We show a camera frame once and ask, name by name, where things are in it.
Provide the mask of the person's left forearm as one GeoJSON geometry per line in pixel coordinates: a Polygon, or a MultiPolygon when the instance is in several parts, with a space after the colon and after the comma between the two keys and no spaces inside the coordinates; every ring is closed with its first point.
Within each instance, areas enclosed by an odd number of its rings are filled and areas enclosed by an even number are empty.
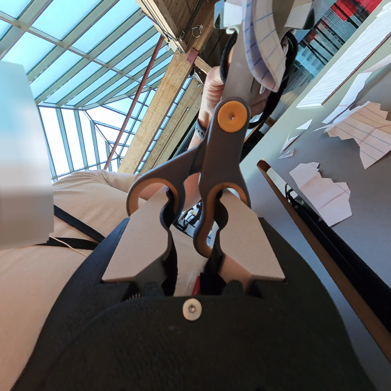
{"type": "MultiPolygon", "coordinates": [[[[193,134],[193,137],[190,141],[188,149],[192,149],[195,146],[198,146],[201,143],[201,139],[197,133],[193,134]]],[[[183,207],[183,211],[192,208],[199,200],[200,194],[198,189],[199,182],[199,173],[194,173],[189,176],[184,182],[186,199],[183,207]]],[[[140,198],[145,201],[148,201],[156,192],[158,192],[163,187],[161,183],[153,183],[142,190],[140,193],[140,198]]]]}

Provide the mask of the stack of coloured plastic crates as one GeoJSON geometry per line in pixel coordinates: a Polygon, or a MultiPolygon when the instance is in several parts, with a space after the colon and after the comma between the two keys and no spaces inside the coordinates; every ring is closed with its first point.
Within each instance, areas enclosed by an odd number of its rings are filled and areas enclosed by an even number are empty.
{"type": "Polygon", "coordinates": [[[377,8],[380,0],[322,1],[315,26],[304,33],[286,91],[310,83],[327,65],[365,19],[377,8]]]}

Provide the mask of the person's left hand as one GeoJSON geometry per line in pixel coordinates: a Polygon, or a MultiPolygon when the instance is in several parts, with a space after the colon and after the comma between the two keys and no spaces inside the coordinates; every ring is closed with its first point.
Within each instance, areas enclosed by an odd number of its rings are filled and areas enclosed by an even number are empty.
{"type": "Polygon", "coordinates": [[[201,126],[208,127],[213,116],[213,111],[219,103],[224,91],[224,83],[221,79],[220,67],[213,67],[206,76],[204,83],[201,106],[198,121],[201,126]]]}

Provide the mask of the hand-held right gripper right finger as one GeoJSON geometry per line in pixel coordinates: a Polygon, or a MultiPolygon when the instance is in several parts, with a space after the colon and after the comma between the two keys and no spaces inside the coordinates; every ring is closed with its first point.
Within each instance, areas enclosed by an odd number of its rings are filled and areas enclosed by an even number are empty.
{"type": "Polygon", "coordinates": [[[228,220],[219,235],[223,261],[218,274],[226,283],[283,281],[285,275],[257,214],[230,190],[223,190],[220,201],[228,212],[228,220]]]}

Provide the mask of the glass skylight roof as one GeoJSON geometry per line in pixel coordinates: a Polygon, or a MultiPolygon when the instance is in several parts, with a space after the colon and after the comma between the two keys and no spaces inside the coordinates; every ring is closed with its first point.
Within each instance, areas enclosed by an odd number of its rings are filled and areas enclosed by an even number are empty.
{"type": "Polygon", "coordinates": [[[103,169],[160,33],[136,1],[1,0],[1,60],[24,67],[52,181],[103,169]]]}

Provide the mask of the grey orange scissors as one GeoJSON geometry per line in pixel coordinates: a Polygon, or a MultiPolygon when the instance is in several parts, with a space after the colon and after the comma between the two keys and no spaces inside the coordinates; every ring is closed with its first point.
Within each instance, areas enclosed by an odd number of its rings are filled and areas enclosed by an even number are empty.
{"type": "Polygon", "coordinates": [[[241,201],[251,207],[250,196],[239,167],[242,146],[250,119],[250,106],[259,92],[259,83],[250,71],[244,44],[245,13],[232,62],[227,74],[221,101],[214,109],[211,123],[204,140],[197,146],[140,177],[130,189],[129,212],[138,209],[138,196],[147,182],[163,180],[174,194],[177,212],[185,201],[184,181],[189,175],[200,173],[199,192],[203,202],[201,221],[193,237],[196,251],[209,257],[212,249],[207,237],[213,225],[217,194],[225,188],[235,189],[241,201]]]}

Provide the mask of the lined notepad brown backing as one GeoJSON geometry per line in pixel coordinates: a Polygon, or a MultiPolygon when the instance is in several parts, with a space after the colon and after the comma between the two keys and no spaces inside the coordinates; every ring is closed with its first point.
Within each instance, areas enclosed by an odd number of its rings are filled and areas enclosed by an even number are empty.
{"type": "Polygon", "coordinates": [[[374,21],[332,65],[297,108],[323,105],[391,34],[391,2],[384,5],[374,21]]]}

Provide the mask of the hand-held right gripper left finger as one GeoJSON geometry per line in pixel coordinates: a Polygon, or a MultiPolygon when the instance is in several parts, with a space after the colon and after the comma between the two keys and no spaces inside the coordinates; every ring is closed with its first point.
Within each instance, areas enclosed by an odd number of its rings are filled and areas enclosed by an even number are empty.
{"type": "Polygon", "coordinates": [[[131,187],[127,198],[130,215],[127,226],[104,272],[108,283],[176,284],[178,266],[170,222],[165,223],[163,210],[172,212],[170,202],[177,201],[168,187],[162,187],[143,206],[138,199],[144,187],[131,187]]]}

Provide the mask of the red steel pipe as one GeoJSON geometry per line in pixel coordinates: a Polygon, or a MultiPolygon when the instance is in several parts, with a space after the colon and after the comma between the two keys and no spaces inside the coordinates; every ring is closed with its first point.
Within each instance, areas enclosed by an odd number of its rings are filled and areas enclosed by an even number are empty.
{"type": "Polygon", "coordinates": [[[136,102],[137,102],[137,100],[139,98],[139,95],[141,94],[141,91],[142,91],[144,85],[146,84],[146,80],[147,80],[147,78],[149,76],[149,73],[150,73],[150,71],[151,71],[151,69],[152,69],[152,67],[154,65],[154,61],[156,60],[157,54],[158,54],[158,52],[159,52],[159,50],[160,50],[160,48],[161,48],[161,46],[163,44],[163,41],[164,41],[164,36],[160,35],[160,38],[159,38],[159,40],[158,40],[158,42],[157,42],[157,44],[155,46],[155,49],[154,49],[154,51],[153,51],[153,53],[151,55],[151,59],[150,59],[148,65],[147,65],[147,67],[146,67],[146,69],[144,71],[143,78],[142,78],[142,80],[141,80],[141,82],[140,82],[140,84],[138,86],[138,89],[136,91],[136,94],[135,94],[135,96],[133,98],[132,104],[131,104],[131,106],[130,106],[130,108],[128,110],[127,115],[125,116],[124,122],[123,122],[123,124],[122,124],[122,126],[120,128],[119,134],[118,134],[118,136],[117,136],[117,138],[115,140],[115,143],[114,143],[114,145],[113,145],[113,147],[112,147],[112,149],[110,151],[110,154],[109,154],[109,156],[107,158],[107,161],[106,161],[105,166],[104,166],[104,170],[106,170],[109,167],[111,159],[112,159],[112,157],[114,155],[114,152],[115,152],[115,150],[116,150],[116,148],[117,148],[117,146],[119,144],[119,141],[120,141],[120,139],[122,137],[122,134],[125,131],[125,127],[128,124],[128,122],[129,122],[131,113],[134,110],[134,107],[135,107],[136,102]]]}

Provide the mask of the wooden ceiling beam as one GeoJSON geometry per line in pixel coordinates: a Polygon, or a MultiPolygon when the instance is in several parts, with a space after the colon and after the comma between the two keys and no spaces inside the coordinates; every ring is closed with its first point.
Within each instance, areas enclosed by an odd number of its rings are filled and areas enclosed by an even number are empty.
{"type": "Polygon", "coordinates": [[[201,50],[213,30],[216,1],[137,1],[174,52],[144,118],[118,169],[134,173],[154,139],[169,109],[188,77],[187,57],[192,48],[201,50]]]}

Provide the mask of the scattered lined paper scraps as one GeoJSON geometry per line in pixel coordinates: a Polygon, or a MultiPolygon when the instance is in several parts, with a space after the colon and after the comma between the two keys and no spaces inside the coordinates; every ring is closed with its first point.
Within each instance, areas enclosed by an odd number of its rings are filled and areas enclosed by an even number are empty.
{"type": "Polygon", "coordinates": [[[275,166],[315,211],[333,226],[352,217],[359,227],[390,229],[390,68],[359,74],[340,98],[321,108],[295,108],[279,130],[301,136],[275,166]]]}

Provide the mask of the lined paper sheet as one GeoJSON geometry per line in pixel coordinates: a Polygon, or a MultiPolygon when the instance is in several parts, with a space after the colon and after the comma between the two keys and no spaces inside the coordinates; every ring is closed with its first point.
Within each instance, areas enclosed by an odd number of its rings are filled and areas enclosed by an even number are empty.
{"type": "Polygon", "coordinates": [[[242,1],[246,59],[253,77],[277,92],[285,72],[285,57],[272,14],[271,0],[242,1]]]}

